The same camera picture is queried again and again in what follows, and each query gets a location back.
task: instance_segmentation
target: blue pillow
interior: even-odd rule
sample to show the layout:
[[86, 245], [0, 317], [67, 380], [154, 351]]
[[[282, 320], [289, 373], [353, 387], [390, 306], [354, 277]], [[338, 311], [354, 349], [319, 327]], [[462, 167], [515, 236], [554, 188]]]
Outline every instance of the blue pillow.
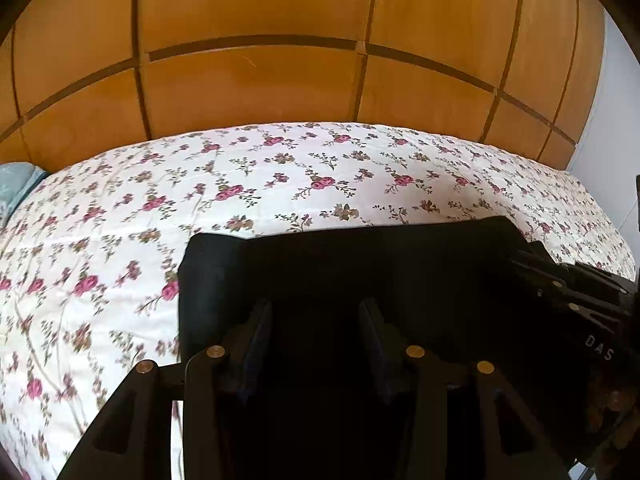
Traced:
[[29, 162], [0, 164], [0, 227], [5, 227], [20, 202], [49, 173]]

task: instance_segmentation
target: mattress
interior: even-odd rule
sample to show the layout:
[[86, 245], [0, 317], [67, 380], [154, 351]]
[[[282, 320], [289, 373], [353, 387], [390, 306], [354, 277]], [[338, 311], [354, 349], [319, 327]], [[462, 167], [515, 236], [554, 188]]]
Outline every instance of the mattress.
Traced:
[[[634, 278], [629, 246], [574, 177], [452, 137], [354, 123], [250, 125], [66, 168], [0, 235], [0, 442], [25, 478], [53, 479], [138, 361], [177, 360], [176, 271], [197, 232], [255, 237], [496, 215], [558, 262]], [[328, 275], [358, 255], [341, 261]], [[178, 403], [173, 423], [177, 479]]]

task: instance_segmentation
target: floral pattern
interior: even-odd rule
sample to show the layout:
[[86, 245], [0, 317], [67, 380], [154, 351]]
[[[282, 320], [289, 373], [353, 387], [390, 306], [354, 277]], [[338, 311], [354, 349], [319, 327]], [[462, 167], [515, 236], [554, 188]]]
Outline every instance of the floral pattern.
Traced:
[[[249, 125], [117, 148], [45, 179], [0, 234], [0, 442], [54, 479], [138, 361], [178, 359], [177, 266], [238, 237], [504, 215], [558, 262], [634, 277], [570, 174], [491, 146], [367, 124]], [[172, 471], [182, 477], [181, 408]]]

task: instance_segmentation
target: metal pin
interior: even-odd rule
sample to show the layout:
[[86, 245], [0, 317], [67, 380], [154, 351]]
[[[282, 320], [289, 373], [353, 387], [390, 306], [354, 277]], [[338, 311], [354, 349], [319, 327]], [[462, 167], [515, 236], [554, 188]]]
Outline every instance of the metal pin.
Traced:
[[424, 357], [424, 348], [418, 345], [409, 345], [406, 350], [406, 354], [413, 359], [420, 359]]
[[212, 359], [217, 359], [225, 354], [225, 348], [220, 345], [213, 345], [207, 348], [207, 355]]
[[483, 375], [491, 375], [495, 370], [495, 366], [492, 365], [489, 361], [480, 361], [476, 365], [476, 368]]
[[136, 365], [136, 371], [139, 374], [148, 374], [151, 370], [154, 369], [154, 362], [149, 359], [145, 359], [144, 361], [140, 361]]

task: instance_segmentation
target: floral bedsheet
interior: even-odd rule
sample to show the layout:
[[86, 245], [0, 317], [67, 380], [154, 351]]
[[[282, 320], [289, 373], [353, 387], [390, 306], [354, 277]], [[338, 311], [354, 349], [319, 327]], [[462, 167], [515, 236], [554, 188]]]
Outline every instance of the floral bedsheet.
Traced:
[[[126, 146], [46, 180], [0, 235], [0, 442], [53, 479], [142, 359], [175, 362], [191, 235], [504, 215], [558, 261], [633, 279], [629, 246], [570, 174], [452, 137], [367, 124], [268, 124]], [[182, 478], [181, 407], [172, 473]]]

